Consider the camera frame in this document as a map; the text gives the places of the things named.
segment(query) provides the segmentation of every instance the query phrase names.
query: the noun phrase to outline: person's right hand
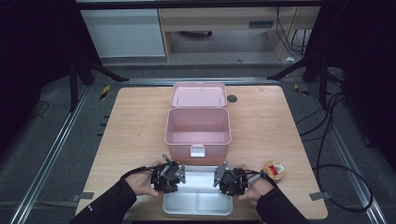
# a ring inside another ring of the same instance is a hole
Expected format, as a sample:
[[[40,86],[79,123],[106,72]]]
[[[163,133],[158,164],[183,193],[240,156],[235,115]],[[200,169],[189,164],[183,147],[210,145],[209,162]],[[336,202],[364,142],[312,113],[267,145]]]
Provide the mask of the person's right hand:
[[[249,170],[245,164],[239,165],[235,168],[242,169],[242,170]],[[253,176],[254,175],[248,175],[247,179],[250,179]],[[253,200],[253,201],[257,202],[262,195],[265,195],[273,188],[274,188],[274,186],[272,186],[272,184],[270,182],[268,182],[267,180],[265,180],[263,178],[258,178],[257,180],[255,180],[253,182],[249,182],[248,186],[247,186],[247,191],[245,192],[245,194],[238,195],[237,198],[240,201]]]

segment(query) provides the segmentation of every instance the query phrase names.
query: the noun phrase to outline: wooden table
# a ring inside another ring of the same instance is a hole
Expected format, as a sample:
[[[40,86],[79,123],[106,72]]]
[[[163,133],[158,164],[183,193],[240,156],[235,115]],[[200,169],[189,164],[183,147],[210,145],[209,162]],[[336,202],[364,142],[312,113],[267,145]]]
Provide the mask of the wooden table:
[[[120,90],[84,192],[94,192],[96,199],[124,173],[163,161],[162,154],[169,155],[164,134],[167,112],[172,108],[171,94],[171,87]],[[244,163],[260,171],[267,161],[281,162],[286,170],[278,183],[282,191],[308,219],[325,218],[324,202],[312,202],[309,197],[310,193],[318,192],[318,185],[282,89],[278,86],[229,86],[227,94],[238,98],[236,103],[226,105],[233,138],[227,156],[229,168]],[[77,213],[91,201],[81,200]],[[233,200],[233,211],[227,217],[168,215],[162,203],[162,195],[159,198],[140,196],[125,219],[260,219],[254,202],[237,199]]]

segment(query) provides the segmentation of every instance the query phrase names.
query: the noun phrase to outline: open lid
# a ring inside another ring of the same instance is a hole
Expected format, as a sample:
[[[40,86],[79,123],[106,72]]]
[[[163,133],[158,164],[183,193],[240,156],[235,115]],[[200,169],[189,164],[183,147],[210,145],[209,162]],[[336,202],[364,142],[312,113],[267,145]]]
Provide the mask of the open lid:
[[[171,105],[176,107],[219,107],[227,105],[225,86],[219,82],[178,82]]]

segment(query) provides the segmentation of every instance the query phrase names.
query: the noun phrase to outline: pink box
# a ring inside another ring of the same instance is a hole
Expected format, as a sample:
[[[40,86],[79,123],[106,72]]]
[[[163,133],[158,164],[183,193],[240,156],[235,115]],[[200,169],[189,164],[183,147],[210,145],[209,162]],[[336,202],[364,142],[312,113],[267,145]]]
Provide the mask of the pink box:
[[[165,142],[173,161],[219,165],[231,143],[230,117],[222,83],[177,83],[168,114]]]

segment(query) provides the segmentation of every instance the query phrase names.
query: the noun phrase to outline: black horizontal bar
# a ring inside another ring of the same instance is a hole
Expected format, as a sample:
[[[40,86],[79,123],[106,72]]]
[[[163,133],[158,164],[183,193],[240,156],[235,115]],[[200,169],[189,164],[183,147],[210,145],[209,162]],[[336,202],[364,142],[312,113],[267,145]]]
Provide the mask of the black horizontal bar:
[[[321,7],[346,0],[199,0],[199,1],[140,1],[57,4],[57,7],[76,7],[80,10],[197,8],[197,7]]]

